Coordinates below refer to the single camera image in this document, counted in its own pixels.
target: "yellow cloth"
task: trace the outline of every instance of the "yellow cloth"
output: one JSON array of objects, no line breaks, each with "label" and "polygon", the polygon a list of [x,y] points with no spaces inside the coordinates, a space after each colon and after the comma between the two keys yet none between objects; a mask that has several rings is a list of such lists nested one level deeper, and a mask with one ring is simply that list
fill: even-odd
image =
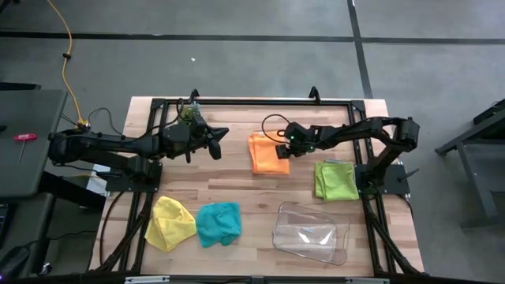
[{"label": "yellow cloth", "polygon": [[194,217],[179,201],[161,196],[152,208],[145,239],[156,248],[169,252],[196,234]]},{"label": "yellow cloth", "polygon": [[[269,131],[267,135],[279,141],[284,139],[277,135],[277,131]],[[275,145],[280,143],[259,133],[249,136],[249,152],[254,174],[290,174],[290,160],[277,158]]]}]

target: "yellow cable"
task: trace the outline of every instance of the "yellow cable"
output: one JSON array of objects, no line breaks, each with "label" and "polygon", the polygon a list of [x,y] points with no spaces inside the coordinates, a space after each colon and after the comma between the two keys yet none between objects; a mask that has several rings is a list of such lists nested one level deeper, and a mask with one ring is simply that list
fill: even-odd
[{"label": "yellow cable", "polygon": [[[69,26],[66,24],[65,18],[63,18],[63,16],[60,14],[60,11],[58,11],[56,6],[53,5],[53,2],[51,2],[51,0],[47,0],[47,2],[53,8],[53,10],[56,12],[56,14],[60,17],[63,24],[65,25],[66,32],[69,34],[69,49],[66,51],[66,53],[68,55],[70,55],[70,52],[72,51],[72,33],[70,32]],[[80,115],[79,104],[77,103],[77,98],[76,98],[75,94],[73,93],[72,88],[70,87],[69,83],[66,81],[65,72],[66,72],[66,66],[67,66],[68,62],[69,62],[69,59],[67,57],[65,57],[65,60],[63,61],[63,68],[62,68],[63,83],[65,83],[67,90],[69,90],[70,95],[72,95],[73,105],[76,107],[77,117],[79,118],[79,120],[77,122],[85,125],[88,122],[85,121],[84,119],[82,119],[82,117]]]}]

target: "red tool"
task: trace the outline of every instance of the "red tool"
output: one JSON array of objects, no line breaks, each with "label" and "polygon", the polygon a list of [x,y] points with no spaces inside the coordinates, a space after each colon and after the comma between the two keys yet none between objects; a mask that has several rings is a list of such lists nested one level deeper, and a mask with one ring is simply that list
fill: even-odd
[{"label": "red tool", "polygon": [[33,133],[19,134],[14,137],[15,141],[23,141],[23,146],[21,146],[21,153],[19,154],[19,160],[17,161],[18,164],[21,163],[21,157],[23,157],[24,144],[26,143],[26,141],[31,141],[35,139],[37,139],[37,135]]}]

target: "green cloth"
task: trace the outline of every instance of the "green cloth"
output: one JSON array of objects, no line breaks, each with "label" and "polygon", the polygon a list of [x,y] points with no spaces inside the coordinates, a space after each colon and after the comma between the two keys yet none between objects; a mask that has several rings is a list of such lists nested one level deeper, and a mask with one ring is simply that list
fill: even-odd
[{"label": "green cloth", "polygon": [[316,163],[314,180],[316,182],[315,195],[323,200],[359,199],[352,163],[336,160]]}]

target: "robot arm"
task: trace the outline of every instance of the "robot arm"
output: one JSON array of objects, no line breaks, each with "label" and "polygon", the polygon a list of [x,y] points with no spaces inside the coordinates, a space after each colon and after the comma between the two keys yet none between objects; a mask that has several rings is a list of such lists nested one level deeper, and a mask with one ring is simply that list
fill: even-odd
[{"label": "robot arm", "polygon": [[[383,129],[386,125],[395,126],[392,138]],[[412,118],[375,117],[342,127],[311,125],[308,129],[291,122],[283,134],[289,143],[278,145],[275,150],[279,159],[288,159],[291,155],[300,157],[316,149],[327,150],[344,141],[376,138],[382,141],[386,148],[377,157],[368,161],[365,176],[368,182],[382,185],[387,167],[402,152],[409,152],[417,147],[418,133],[419,125]]]},{"label": "robot arm", "polygon": [[105,152],[125,152],[137,154],[142,159],[158,160],[163,157],[174,159],[186,155],[190,162],[190,153],[200,148],[209,149],[214,159],[221,159],[219,141],[228,133],[228,128],[212,128],[196,114],[189,124],[178,123],[169,127],[160,127],[159,133],[143,135],[138,138],[93,133],[91,130],[69,129],[50,135],[49,159],[56,164],[84,160],[105,166],[119,167]]}]

